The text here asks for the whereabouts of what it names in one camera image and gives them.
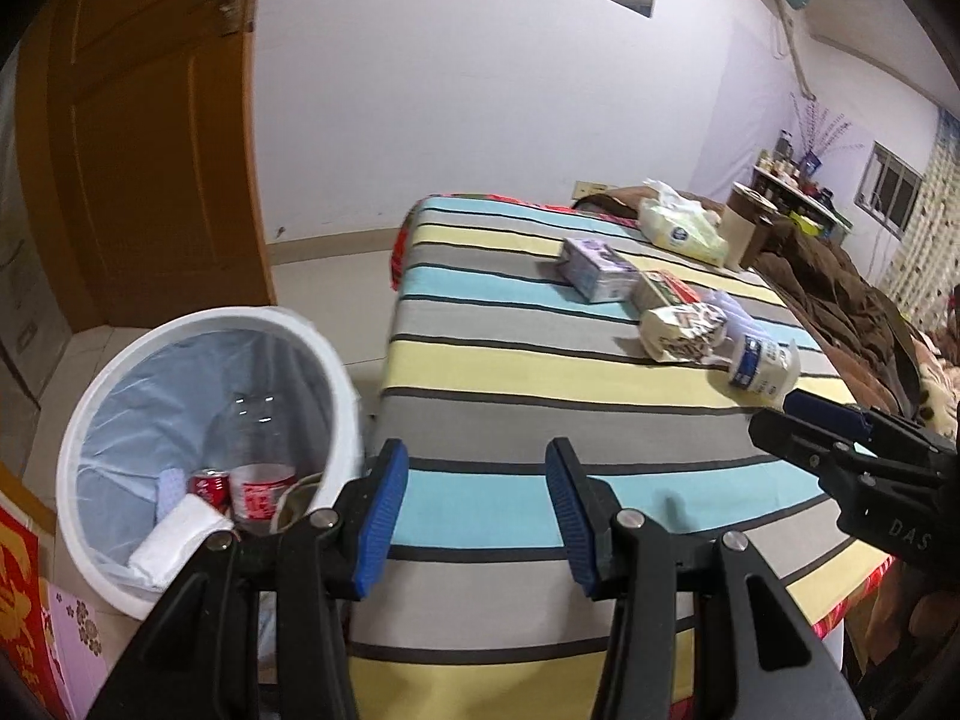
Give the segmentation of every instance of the window frame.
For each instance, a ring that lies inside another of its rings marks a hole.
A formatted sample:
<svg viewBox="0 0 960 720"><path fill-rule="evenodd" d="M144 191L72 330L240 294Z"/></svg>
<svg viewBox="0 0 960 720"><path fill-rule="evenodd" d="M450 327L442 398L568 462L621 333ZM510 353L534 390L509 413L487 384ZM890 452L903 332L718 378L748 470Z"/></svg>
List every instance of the window frame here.
<svg viewBox="0 0 960 720"><path fill-rule="evenodd" d="M865 184L867 182L867 176L870 172L870 167L874 158L877 158L877 161L880 162L880 172L877 174L877 180L875 180L874 186L870 190L870 197L867 198L864 196ZM880 187L883 185L884 177L887 175L888 170L891 167L896 171L896 186L894 187L893 196L890 201L890 207L887 209L886 213L882 212L880 208L875 207L874 203L877 201L877 196L880 193ZM896 206L896 195L899 192L899 188L904 184L904 175L909 173L912 177L915 177L916 184L912 196L910 197L909 204L907 205L906 211L904 212L904 226L899 227L894 220L890 218L890 212ZM867 160L867 165L863 169L863 176L860 179L860 186L856 190L856 200L854 203L856 207L860 210L863 210L869 214L874 220L878 221L883 228L891 233L896 240L902 240L904 237L904 232L906 231L907 225L910 223L910 218L913 215L915 208L917 207L917 199L920 196L920 189L923 186L923 175L920 172L917 172L904 162L899 156L893 151L890 151L886 146L882 146L880 143L874 143L874 148L870 152L870 158Z"/></svg>

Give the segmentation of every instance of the black stripe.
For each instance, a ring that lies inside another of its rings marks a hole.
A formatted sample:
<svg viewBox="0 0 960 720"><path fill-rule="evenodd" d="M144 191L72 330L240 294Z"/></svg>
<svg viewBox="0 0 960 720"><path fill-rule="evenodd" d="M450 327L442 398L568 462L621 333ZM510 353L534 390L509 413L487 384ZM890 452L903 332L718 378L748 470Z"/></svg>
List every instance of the black stripe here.
<svg viewBox="0 0 960 720"><path fill-rule="evenodd" d="M826 565L827 563L829 563L831 560L834 559L834 557L836 557L845 549L847 549L847 547L853 544L855 541L856 539L853 536L847 536L846 538L843 539L843 541L837 544L837 546L835 546L833 549L827 550L827 552L824 552L823 555L820 555L817 558L817 560L814 560L814 562L808 563L803 568L797 569L792 574L787 574L785 577L781 578L781 581L784 584L793 584L794 581L800 581L801 579L803 579L803 577L808 576L808 574L812 574L814 571L820 568L820 566Z"/></svg>
<svg viewBox="0 0 960 720"><path fill-rule="evenodd" d="M855 538L846 538L837 546L819 556L803 568L794 571L781 581L786 585L812 574L821 566L830 562L848 548ZM676 621L676 631L683 632L693 628L694 618L684 617ZM543 644L536 647L517 647L498 650L424 650L403 649L400 647L382 647L373 644L351 643L349 654L371 661L389 661L394 664L424 664L439 666L469 666L493 664L526 664L535 661L553 661L560 658L586 655L606 651L608 637L589 638L588 640L564 641L557 644Z"/></svg>
<svg viewBox="0 0 960 720"><path fill-rule="evenodd" d="M476 300L473 298L446 298L438 295L403 295L397 300L402 303L404 300L425 300L432 303L459 303L466 306L493 306L503 308L522 308L530 311L544 311L549 314L560 314L562 317L583 317L584 319L603 319L604 322L619 322L620 324L637 324L636 319L618 319L617 317L597 317L597 314L589 314L586 311L568 311L567 309L554 308L552 306L538 306L532 303L507 303L500 300Z"/></svg>
<svg viewBox="0 0 960 720"><path fill-rule="evenodd" d="M546 259L546 262L552 263L553 260ZM407 271L414 271L417 268L436 268L438 271L454 271L456 274L483 274L487 276L497 276L498 278L511 278L515 281L526 281L530 284L559 284L562 287L569 287L570 282L563 278L563 276L557 276L557 278L534 278L533 276L520 276L517 274L501 274L499 271L477 271L477 269L472 268L458 268L453 265L446 265L443 263L414 263L411 266L408 266Z"/></svg>
<svg viewBox="0 0 960 720"><path fill-rule="evenodd" d="M731 525L724 525L720 528L711 528L709 531L698 531L696 536L702 536L703 538L717 538L717 536L722 536L723 533L726 533L727 531L752 531L755 530L755 528L761 528L764 525L769 525L771 522L777 522L781 519L786 519L787 517L793 517L794 514L805 512L807 509L812 509L814 506L822 504L829 498L830 496L827 495L827 493L821 493L820 495L814 495L813 498L809 498L808 500L794 504L793 506L788 506L786 509L778 509L776 512L762 514L760 517L745 519L742 522L734 522Z"/></svg>
<svg viewBox="0 0 960 720"><path fill-rule="evenodd" d="M445 211L443 211L443 212L440 212L440 213L455 213L455 212L445 212ZM553 225L541 223L540 221L533 221L533 220L521 220L521 221L529 221L531 224L544 224L544 226L553 226ZM477 226L477 225L475 225L475 224L472 224L472 225L470 225L469 227L461 227L461 226L456 225L456 224L443 224L441 221L425 221L424 223L421 223L421 224L418 225L418 229L419 229L420 227L427 227L427 226L433 226L433 227L449 227L449 228L455 229L455 230L483 230L484 232L506 233L506 234L508 234L508 235L522 235L522 236L527 237L527 238L539 238L539 239L541 239L542 241L563 242L563 238L554 238L554 237L549 236L549 235L538 235L538 234L536 234L536 233L520 232L520 230L503 230L503 229L498 229L498 228L496 228L496 227L480 227L480 226ZM593 232L593 231L592 231L592 230L577 230L577 232L589 233L589 232ZM606 233L601 233L601 232L596 232L595 234L597 234L597 235L606 235ZM770 285L768 285L768 284L766 283L766 280L763 279L762 276L760 277L760 279L763 281L763 285L760 285L760 284L750 284L749 282L742 281L741 279L736 278L736 276L731 276L731 275L729 275L729 274L723 274L723 272L720 272L719 269L717 269L717 268L710 269L712 266L709 266L709 265L707 265L706 263L698 263L698 262L696 262L696 261L678 263L678 262L676 262L676 261L674 261L674 260L671 260L671 259L669 259L669 258L667 258L667 257L659 256L659 255L658 255L658 252L656 252L656 247L654 247L654 245L653 245L651 242L649 242L649 241L638 241L636 238L626 238L626 239L621 239L621 240L633 241L633 242L634 242L635 244L637 244L637 245L642 245L642 247L649 247L649 250L648 250L648 251L642 251L642 252L640 252L640 253L633 252L633 251L622 251L622 250L621 250L621 251L618 251L618 252L617 252L617 253L619 253L619 254L628 254L628 255L630 255L631 257L647 257L647 258L649 258L649 259L651 259L651 260L656 260L656 261L658 261L658 262L669 263L669 264L671 264L671 265L682 265L682 266L684 266L685 268L690 269L690 271L697 271L697 272L699 272L700 274L708 274L708 275L711 275L711 276L718 276L718 277L720 277L720 278L727 279L728 281L736 281L736 282L739 283L739 284L745 284L745 285L747 285L747 286L749 286L749 287L766 287L767 289L770 288ZM435 244L435 241L423 241L423 243L424 243L424 244ZM510 248L474 247L474 245L462 245L462 244L446 244L446 245L453 245L453 247L464 247L464 248L481 248L482 250L486 250L486 251L510 251L510 252L514 252L514 253L515 253L515 250L511 250ZM544 257L544 255L542 255L542 254L534 254L533 256L535 256L535 257ZM675 253L674 253L674 256L676 256L676 257L683 257L683 255L681 255L681 254L675 254ZM710 287L707 287L707 285L704 285L704 284L701 284L700 286L701 286L701 287L704 287L705 289L711 289Z"/></svg>
<svg viewBox="0 0 960 720"><path fill-rule="evenodd" d="M454 389L427 389L421 386L388 386L380 393L385 397L419 397L426 400L458 400L464 403L507 403L525 406L543 406L549 409L579 410L579 412L616 413L684 413L685 415L724 415L725 413L755 413L757 407L726 406L639 406L635 403L589 403L580 400L560 400L536 395L512 395L502 392L467 392Z"/></svg>
<svg viewBox="0 0 960 720"><path fill-rule="evenodd" d="M712 362L704 365L702 362L654 362L650 357L631 357L628 354L611 354L596 352L588 349L565 349L560 346L540 346L539 343L519 343L518 341L501 341L498 338L450 338L447 336L421 336L414 333L395 333L390 338L393 341L414 341L414 343L443 343L446 346L473 346L484 349L507 349L510 351L536 352L538 354L552 354L557 357L570 357L577 360L597 360L599 362L620 362L622 365L645 365L645 367L685 367L698 370L727 370L721 362ZM806 351L817 351L805 346L799 347ZM835 373L803 373L808 379L841 379Z"/></svg>
<svg viewBox="0 0 960 720"><path fill-rule="evenodd" d="M376 644L350 642L347 651L354 658L368 661L390 661L393 664L432 666L480 666L493 664L528 664L531 661L553 661L577 655L601 653L607 649L607 637L581 641L563 641L538 647L517 647L504 650L404 650Z"/></svg>
<svg viewBox="0 0 960 720"><path fill-rule="evenodd" d="M545 213L549 213L549 214L550 214L550 213L554 213L554 214L559 213L560 215L564 215L564 216L568 215L568 216L571 217L571 218L585 218L586 220L590 220L590 218L589 218L587 215L585 215L585 214L565 214L565 213L563 213L563 212L551 211L549 208L538 208L538 207L536 207L536 206L517 205L517 204L514 204L514 203L510 203L510 204L511 204L512 206L514 206L515 208L531 208L531 209L534 210L534 211L541 211L541 212L545 212ZM623 238L623 239L625 239L625 240L627 240L627 241L637 241L637 239L634 238L634 237L632 237L631 235L626 235L626 234L624 234L624 235L617 235L616 233L603 232L603 231L601 231L601 230L584 230L584 228L582 228L582 227L564 227L562 224L554 224L554 223L551 223L550 221L541 221L541 220L539 220L538 218L517 217L516 215L511 215L511 214L496 214L496 213L493 213L493 212L491 212L491 211L455 211L455 210L452 210L452 209L450 209L450 208L424 208L424 209L421 210L421 213L428 213L428 212L431 212L431 211L432 211L433 213L435 213L435 214L460 214L460 215L464 215L465 217L508 218L510 221L528 221L528 223L531 223L531 224L542 224L542 225L544 225L544 227L553 227L553 228L558 229L558 230L570 230L571 232L592 233L592 234L594 234L594 235L609 235L611 238ZM615 227L622 227L624 230L630 230L630 229L632 229L632 230L637 230L637 232L640 233L640 228L636 227L636 226L633 225L633 224L617 224L615 221L603 220L603 218L602 218L601 220L596 220L596 221L604 221L606 224L612 224L612 225L615 226ZM441 224L441 223L439 223L438 221L429 221L429 220L426 220L426 221L424 221L422 224ZM482 227L482 228L481 228L481 227L474 227L473 225L470 225L469 228L467 228L467 229L472 229L472 230L484 229L484 230L486 230L486 229L490 229L490 228L488 228L488 227ZM512 232L512 230L499 230L498 232ZM650 245L650 242L646 239L646 236L644 236L644 239L643 239L642 241L637 241L637 242L638 242L639 244Z"/></svg>
<svg viewBox="0 0 960 720"><path fill-rule="evenodd" d="M744 466L759 466L772 463L778 458L772 455L754 455L733 460L704 460L690 463L584 463L584 470L596 476L643 476L645 474L678 473L680 471L713 471L717 469L741 469ZM444 473L499 473L511 476L542 476L543 463L491 463L474 460L438 460L433 458L410 458L411 469L417 471L442 471Z"/></svg>
<svg viewBox="0 0 960 720"><path fill-rule="evenodd" d="M390 560L405 562L542 562L566 560L563 547L487 547L484 549L450 549L449 547L415 547L391 544Z"/></svg>
<svg viewBox="0 0 960 720"><path fill-rule="evenodd" d="M488 250L488 251L502 251L502 252L505 253L505 254L508 254L508 253L509 253L509 254L518 254L518 255L520 255L520 256L532 256L532 257L538 257L538 256L539 256L539 255L535 255L535 254L526 255L526 254L523 254L522 252L515 252L515 251L504 251L504 250ZM549 259L549 258L542 258L542 259L544 259L546 262L553 262L553 260L551 260L551 259ZM487 276L496 276L496 278L508 278L508 279L512 279L512 280L515 280L515 281L523 281L523 282L526 282L527 284L553 284L553 285L557 285L557 286L561 286L561 287L569 287L569 286L571 286L571 285L570 285L570 282L569 282L568 280L565 280L563 277L558 277L558 278L555 278L555 279L552 279L552 278L534 278L533 276L521 276L521 275L518 275L518 274L504 274L504 272L501 272L501 271L489 271L488 269L458 268L457 266L447 265L447 264L445 264L445 263L434 263L434 262L415 263L414 265L407 266L406 271L412 271L413 269L416 269L416 268L435 268L435 269L438 269L438 271L453 271L453 272L456 272L456 274L483 274L483 275L487 275ZM759 286L759 285L757 285L757 284L749 284L748 282L745 282L745 281L741 281L740 283L741 283L741 284L745 284L745 285L748 286L748 287L758 287L758 286ZM746 295L731 295L731 297L732 297L734 300L738 300L738 299L742 299L742 300L754 300L755 302L757 302L757 303L763 303L764 305L768 305L768 306L769 306L769 305L772 305L771 303L767 303L765 300L760 300L759 298L747 298ZM427 295L410 295L410 298L400 298L400 299L413 299L413 298L417 298L417 299L430 299ZM439 296L438 296L438 298L435 298L435 299L436 299L436 300L443 300L443 298L440 298ZM459 301L459 300L462 300L462 301L464 301L464 302L470 302L469 298L448 298L448 299L458 300L458 301ZM493 306L507 305L507 303L497 303L497 302L486 301L486 300L484 300L484 301L478 301L478 303L479 303L480 305L493 305ZM536 305L536 304L531 304L531 303L520 303L520 304L510 303L509 305L511 305L511 306L522 306L522 307L527 307L527 308L532 308L532 309L536 309L536 308L540 308L540 307L541 307L541 306L538 306L538 305ZM555 308L554 308L554 309L549 309L549 308L546 307L546 306L544 306L543 308L544 308L544 309L548 309L548 310L558 311L558 309L555 309ZM790 312L790 309L789 309L789 308L786 308L786 307L775 306L775 308L782 308L782 309L784 309L785 312L791 313L791 312ZM596 314L591 314L591 315L590 315L590 318L591 318L591 319L599 319L599 320L601 320L602 322L603 322L603 320L606 320L606 319L609 319L611 322L622 322L622 321L623 321L623 319L615 319L614 317L598 317ZM783 319L768 319L768 317L754 317L752 314L751 314L751 319L753 319L755 322L769 322L770 324L779 324L779 325L782 326L782 327L790 327L790 328L793 328L793 329L795 329L795 330L796 330L796 329L805 330L805 327L803 327L803 324L800 324L800 322L799 322L797 319L795 319L794 322L785 322Z"/></svg>
<svg viewBox="0 0 960 720"><path fill-rule="evenodd" d="M742 522L731 522L720 528L711 528L709 531L697 531L691 536L714 539L727 531L752 531L763 525L769 525L794 514L812 509L829 498L829 495L815 495L802 503L778 509L776 512L763 514L762 517L745 519ZM452 562L452 563L482 563L482 562L539 562L540 560L566 560L563 547L493 547L486 549L450 549L448 547L418 547L409 544L393 544L390 547L391 560L406 560L407 562Z"/></svg>

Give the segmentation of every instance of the striped bedsheet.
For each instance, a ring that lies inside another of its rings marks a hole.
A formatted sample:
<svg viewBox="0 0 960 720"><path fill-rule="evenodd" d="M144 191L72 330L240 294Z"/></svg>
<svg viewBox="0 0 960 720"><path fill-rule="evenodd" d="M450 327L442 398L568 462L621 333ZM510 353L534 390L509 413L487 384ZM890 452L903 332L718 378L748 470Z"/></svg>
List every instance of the striped bedsheet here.
<svg viewBox="0 0 960 720"><path fill-rule="evenodd" d="M761 454L751 396L723 370L642 359L637 312L559 279L564 237L601 238L645 269L720 288L780 343L803 389L853 403L778 296L657 250L635 229L493 199L427 199L410 230L376 442L411 455L383 580L352 619L364 720L582 720L611 603L573 583L542 463L567 436L589 473L675 533L746 532L816 622L885 555L834 525L815 479ZM674 699L692 690L690 597L678 598Z"/></svg>

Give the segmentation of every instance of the baseboard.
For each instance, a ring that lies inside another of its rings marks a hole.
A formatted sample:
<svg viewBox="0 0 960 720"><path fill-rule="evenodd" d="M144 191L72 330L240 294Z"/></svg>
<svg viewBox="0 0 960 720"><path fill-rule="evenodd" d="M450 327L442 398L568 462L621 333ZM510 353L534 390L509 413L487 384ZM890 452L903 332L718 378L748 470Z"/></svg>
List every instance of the baseboard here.
<svg viewBox="0 0 960 720"><path fill-rule="evenodd" d="M267 256L271 265L286 265L304 260L322 260L325 257L342 257L345 254L390 251L397 240L398 232L399 227L388 227L337 235L318 235L296 241L279 241L267 244Z"/></svg>
<svg viewBox="0 0 960 720"><path fill-rule="evenodd" d="M0 493L8 501L30 517L40 530L45 533L56 533L56 512L47 507L40 498L24 487L23 482L2 463L0 463ZM3 550L0 550L0 560L3 560Z"/></svg>

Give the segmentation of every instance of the snack bag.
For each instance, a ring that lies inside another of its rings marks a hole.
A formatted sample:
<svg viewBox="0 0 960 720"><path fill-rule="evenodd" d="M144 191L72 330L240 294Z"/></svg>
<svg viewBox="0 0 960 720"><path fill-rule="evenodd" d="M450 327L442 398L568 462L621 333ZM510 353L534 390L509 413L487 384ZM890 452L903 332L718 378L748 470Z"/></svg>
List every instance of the snack bag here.
<svg viewBox="0 0 960 720"><path fill-rule="evenodd" d="M699 362L726 333L726 314L707 303L664 306L640 317L640 341L656 362Z"/></svg>

